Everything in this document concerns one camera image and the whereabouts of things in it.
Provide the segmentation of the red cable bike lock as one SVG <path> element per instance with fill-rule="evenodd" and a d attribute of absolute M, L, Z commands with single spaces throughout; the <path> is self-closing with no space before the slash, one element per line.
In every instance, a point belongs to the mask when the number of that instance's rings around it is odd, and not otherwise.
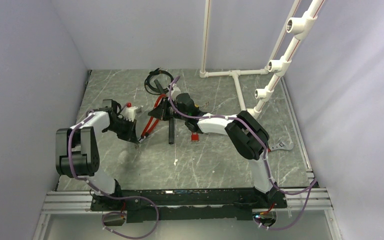
<path fill-rule="evenodd" d="M 153 108 L 155 109 L 159 103 L 162 101 L 163 98 L 165 98 L 166 95 L 165 94 L 161 94 L 157 100 L 155 101 L 155 104 L 153 106 Z M 140 135 L 140 138 L 139 138 L 139 143 L 142 143 L 146 138 L 148 138 L 151 133 L 153 132 L 153 130 L 155 129 L 155 127 L 157 126 L 157 124 L 159 123 L 159 119 L 158 118 L 155 118 L 153 116 L 151 116 L 146 124 L 146 126 L 144 127 L 141 135 Z"/>

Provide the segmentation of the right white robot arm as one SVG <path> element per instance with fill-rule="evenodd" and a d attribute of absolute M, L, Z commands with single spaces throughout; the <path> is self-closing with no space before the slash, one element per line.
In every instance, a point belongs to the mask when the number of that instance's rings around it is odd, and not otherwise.
<path fill-rule="evenodd" d="M 229 137 L 236 151 L 248 160 L 256 203 L 267 208 L 275 201 L 275 183 L 268 164 L 268 132 L 246 110 L 234 115 L 215 115 L 202 111 L 188 93 L 175 99 L 164 96 L 148 116 L 161 121 L 183 120 L 194 134 L 220 134 Z"/>

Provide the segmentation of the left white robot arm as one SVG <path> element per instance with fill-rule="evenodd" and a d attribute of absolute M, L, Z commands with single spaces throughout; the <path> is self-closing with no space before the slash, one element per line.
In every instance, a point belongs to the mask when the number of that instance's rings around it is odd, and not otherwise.
<path fill-rule="evenodd" d="M 89 110 L 79 123 L 60 128 L 55 134 L 55 167 L 60 176 L 85 182 L 97 197 L 104 197 L 104 204 L 111 210 L 124 203 L 120 184 L 100 168 L 97 139 L 112 132 L 122 141 L 139 143 L 136 115 L 139 106 L 130 102 L 121 105 L 105 99 L 102 107 Z"/>

